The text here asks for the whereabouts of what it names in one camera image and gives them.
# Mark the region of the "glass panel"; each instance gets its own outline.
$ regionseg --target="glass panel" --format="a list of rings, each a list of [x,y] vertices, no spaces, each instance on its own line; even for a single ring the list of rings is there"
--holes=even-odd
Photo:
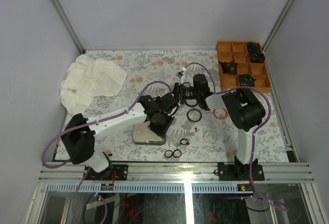
[[[288,212],[275,210],[257,198],[236,199],[235,194],[216,193],[101,193],[107,202],[104,223],[112,224],[172,224],[191,223],[283,223],[309,224],[309,214],[304,206],[301,188],[297,184],[258,185],[262,194],[285,203]],[[49,192],[45,211],[40,223],[75,223],[72,203],[75,193]],[[75,213],[78,223],[102,222],[104,203],[94,194],[79,193],[76,197]]]

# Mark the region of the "white cloth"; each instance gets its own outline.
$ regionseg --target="white cloth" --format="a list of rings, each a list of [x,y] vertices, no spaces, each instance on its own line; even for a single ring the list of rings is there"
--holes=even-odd
[[[70,114],[82,113],[96,96],[115,96],[127,73],[111,61],[80,55],[67,70],[60,98]]]

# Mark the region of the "orange tray compartment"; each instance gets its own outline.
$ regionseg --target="orange tray compartment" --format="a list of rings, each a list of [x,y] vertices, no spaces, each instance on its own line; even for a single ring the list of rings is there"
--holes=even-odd
[[[238,87],[239,75],[250,74],[255,79],[255,88],[263,93],[271,91],[271,82],[269,80],[268,71],[265,63],[251,63],[249,60],[248,42],[221,42],[217,43],[217,58],[219,62],[237,63],[237,74],[223,73],[222,66],[218,64],[220,69],[220,80],[222,90]]]

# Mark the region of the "brown rubber ring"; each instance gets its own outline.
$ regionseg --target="brown rubber ring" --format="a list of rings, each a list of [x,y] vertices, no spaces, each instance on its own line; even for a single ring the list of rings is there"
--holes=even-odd
[[[188,106],[188,107],[196,107],[197,106],[197,103],[193,104],[193,105],[190,105],[187,103],[187,100],[185,100],[185,104]]]
[[[214,109],[213,110],[213,112],[212,112],[212,114],[214,115],[214,117],[216,118],[216,119],[219,119],[219,120],[225,120],[226,118],[227,118],[227,116],[228,116],[228,112],[227,112],[227,110],[225,109],[225,108],[222,108],[224,111],[225,111],[225,116],[222,118],[222,117],[218,117],[217,115],[216,115],[216,110],[217,109]]]
[[[190,114],[191,111],[197,111],[197,112],[200,114],[200,118],[197,119],[197,120],[192,120],[192,119],[189,117],[189,114]],[[192,109],[190,109],[190,110],[187,112],[186,116],[187,116],[187,119],[188,119],[189,121],[193,122],[193,123],[199,122],[199,121],[202,119],[202,113],[201,113],[201,111],[198,110],[198,109],[196,109],[196,108],[192,108]]]

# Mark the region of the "patterned table surface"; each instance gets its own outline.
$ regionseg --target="patterned table surface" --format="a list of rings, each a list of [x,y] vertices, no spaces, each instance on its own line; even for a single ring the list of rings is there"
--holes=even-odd
[[[92,104],[84,112],[85,117],[103,115],[114,110],[130,105],[139,92],[150,82],[161,80],[173,88],[180,79],[176,76],[181,68],[190,62],[204,64],[216,82],[216,90],[220,90],[217,53],[215,50],[202,51],[88,51],[86,53],[94,59],[103,58],[113,61],[124,69],[128,75],[123,87],[115,97],[95,97]],[[192,83],[193,75],[204,73],[209,86],[212,83],[207,73],[198,65],[191,65],[187,70],[185,82]],[[153,97],[164,95],[168,89],[161,84],[149,87],[145,94]],[[265,101],[257,94],[257,98],[268,111]],[[191,109],[181,105],[175,115],[175,120],[167,131],[165,145],[136,145],[132,141],[133,126],[118,130],[111,136],[98,138],[95,150],[110,151],[112,161],[180,161],[180,162],[226,162],[233,161],[237,150],[237,128],[231,119],[226,117],[225,110],[202,110],[202,119],[197,123],[187,120],[186,113]],[[190,140],[189,146],[182,146],[182,138]],[[262,162],[288,162],[284,149],[283,138],[278,126],[275,110],[272,111],[269,122],[257,132],[256,153]],[[182,156],[167,159],[164,157],[166,150],[180,148]],[[57,147],[55,160],[66,160],[68,154],[60,141]]]

